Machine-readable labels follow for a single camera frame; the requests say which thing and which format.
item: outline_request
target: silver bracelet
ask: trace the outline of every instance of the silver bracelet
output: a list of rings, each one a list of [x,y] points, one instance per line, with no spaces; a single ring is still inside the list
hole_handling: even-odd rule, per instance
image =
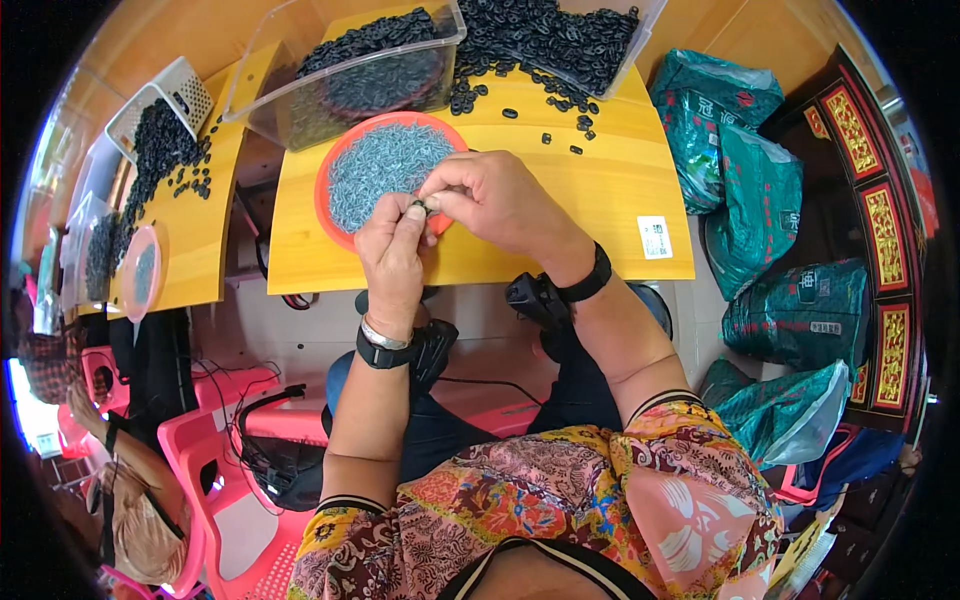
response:
[[[367,323],[367,315],[364,315],[360,319],[360,330],[363,331],[363,336],[367,338],[368,342],[371,344],[376,344],[387,350],[403,350],[404,348],[410,346],[410,340],[394,340],[392,338],[388,338],[387,336],[380,335],[376,331],[373,331],[373,328]]]

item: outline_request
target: carved wooden cabinet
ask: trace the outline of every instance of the carved wooden cabinet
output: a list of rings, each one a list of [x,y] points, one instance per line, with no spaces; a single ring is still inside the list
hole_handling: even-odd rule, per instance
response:
[[[925,380],[920,328],[925,233],[895,132],[838,46],[760,133],[804,161],[797,241],[777,270],[855,256],[868,265],[867,360],[844,420],[911,432]]]

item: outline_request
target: pile of black parts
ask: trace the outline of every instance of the pile of black parts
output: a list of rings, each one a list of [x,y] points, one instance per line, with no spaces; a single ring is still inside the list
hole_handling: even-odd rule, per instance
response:
[[[137,230],[134,223],[143,218],[146,212],[144,204],[153,199],[156,185],[161,180],[167,180],[178,165],[193,165],[196,168],[201,162],[209,162],[210,154],[207,152],[210,145],[209,135],[200,141],[194,140],[162,98],[144,108],[133,136],[133,149],[137,153],[136,180],[131,185],[123,213],[112,219],[103,219],[90,236],[85,267],[88,294],[102,289],[104,282],[116,273],[117,265]],[[182,181],[184,169],[180,169],[177,183]],[[173,185],[170,180],[165,183]],[[200,183],[200,180],[194,179],[192,183],[183,183],[174,195],[178,196],[189,187],[206,199],[210,195],[208,184],[209,181]],[[92,299],[99,296],[89,295]]]
[[[294,79],[381,50],[443,38],[452,24],[452,12],[447,7],[432,16],[417,7],[402,16],[376,19],[314,48],[303,58]],[[264,113],[252,118],[275,119],[278,127],[281,121],[289,122],[289,129],[281,136],[288,149],[298,151],[377,114],[440,108],[448,97],[451,65],[446,56],[452,56],[452,52],[452,47],[439,47],[362,62],[302,84],[294,91],[292,102],[281,105],[289,110],[289,116],[279,119]]]
[[[506,75],[520,63],[547,93],[569,98],[566,109],[583,105],[582,112],[588,95],[600,96],[613,83],[639,23],[637,7],[627,14],[578,14],[561,11],[557,0],[464,0],[460,6],[468,34],[457,48],[455,77],[489,70]]]
[[[430,13],[423,7],[403,16],[381,17],[314,48],[303,57],[297,69],[297,79],[350,59],[437,37]]]

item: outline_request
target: left hand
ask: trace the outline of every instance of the left hand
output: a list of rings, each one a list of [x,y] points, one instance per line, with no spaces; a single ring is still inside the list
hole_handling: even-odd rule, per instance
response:
[[[100,429],[105,428],[107,422],[100,416],[100,412],[90,401],[83,383],[72,383],[66,390],[66,403],[70,407],[70,414],[78,425],[92,433],[94,437],[100,435]]]
[[[423,293],[423,265],[417,250],[437,238],[424,234],[426,211],[410,194],[384,194],[353,242],[363,263],[370,294],[367,323],[380,335],[410,340]]]

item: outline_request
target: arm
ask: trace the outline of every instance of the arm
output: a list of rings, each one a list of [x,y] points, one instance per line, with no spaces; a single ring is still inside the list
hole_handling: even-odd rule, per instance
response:
[[[429,208],[477,237],[536,259],[558,287],[580,281],[593,268],[589,235],[509,153],[451,155],[420,194]],[[688,389],[670,340],[619,276],[571,310],[577,337],[607,377],[624,425],[658,392]]]
[[[417,254],[426,213],[407,194],[386,194],[355,243],[370,290],[367,324],[380,335],[410,341],[423,292]],[[425,238],[427,245],[436,238]],[[358,495],[385,508],[396,500],[400,449],[410,416],[408,365],[378,370],[354,354],[324,456],[321,502]]]
[[[67,390],[67,403],[74,420],[86,428],[101,444],[107,444],[109,423],[100,417],[83,384]],[[162,457],[129,433],[118,430],[113,451],[150,486],[156,501],[170,518],[176,519],[183,504],[183,488]]]

